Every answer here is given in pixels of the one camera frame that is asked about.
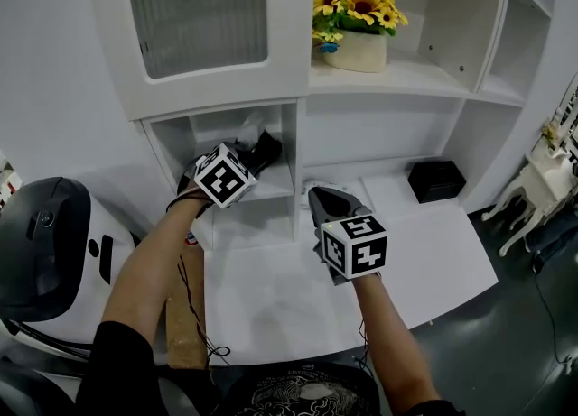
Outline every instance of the white table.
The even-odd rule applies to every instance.
[[[384,284],[409,328],[497,282],[456,201],[419,205],[401,176],[364,180],[364,185],[389,232]],[[363,344],[352,285],[333,286],[312,251],[316,240],[309,211],[302,210],[300,235],[296,244],[206,253],[207,333],[216,346],[231,348],[231,364],[303,359]],[[217,357],[211,363],[222,365]]]
[[[499,249],[500,257],[506,255],[517,240],[536,228],[543,217],[552,214],[577,183],[568,158],[552,157],[544,142],[539,142],[533,152],[526,155],[526,159],[528,164],[504,189],[496,206],[481,216],[484,221],[496,216],[508,207],[514,196],[519,194],[522,194],[529,204],[524,213],[512,223],[510,229],[525,218],[526,224]]]

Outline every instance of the black shirt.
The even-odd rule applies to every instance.
[[[77,408],[80,414],[167,414],[153,350],[144,337],[113,321],[98,327]],[[377,416],[378,388],[365,372],[349,366],[277,365],[239,379],[214,414]],[[421,403],[406,414],[420,415],[457,416],[458,412],[451,403],[438,401]]]

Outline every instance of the flower pot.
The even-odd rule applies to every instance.
[[[334,53],[323,53],[325,63],[341,69],[364,73],[380,73],[386,67],[387,39],[385,35],[342,31],[340,47]]]

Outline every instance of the dark floor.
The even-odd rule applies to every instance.
[[[439,393],[459,410],[466,410],[468,416],[578,414],[578,361],[574,373],[568,376],[564,367],[554,360],[552,328],[536,291],[530,254],[524,251],[522,242],[518,242],[506,257],[498,257],[499,248],[512,235],[508,225],[520,212],[519,208],[510,206],[484,223],[480,221],[480,213],[471,215],[471,222],[498,276],[498,284],[434,320],[432,325],[413,330],[429,360]],[[537,277],[555,317],[562,359],[568,355],[578,356],[576,253],[578,241],[549,261]],[[352,356],[360,355],[361,349],[354,349],[322,359],[351,364]],[[25,361],[32,364],[30,356]],[[79,368],[76,371],[81,372],[82,366],[74,365]],[[54,366],[60,365],[52,363],[48,367],[58,373]],[[222,387],[242,372],[241,367],[231,367],[213,376]],[[201,414],[207,413],[208,400],[212,400],[208,398],[209,389],[198,392],[209,382],[206,375],[187,371],[176,374],[172,379],[182,379],[185,386],[195,383],[190,397]],[[385,404],[383,415],[388,415]]]

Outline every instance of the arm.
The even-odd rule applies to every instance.
[[[371,361],[391,411],[403,414],[421,402],[440,400],[427,363],[375,275],[353,281],[365,321]]]
[[[184,199],[171,207],[126,259],[102,321],[123,323],[153,344],[164,302],[177,273],[184,236],[205,202]]]

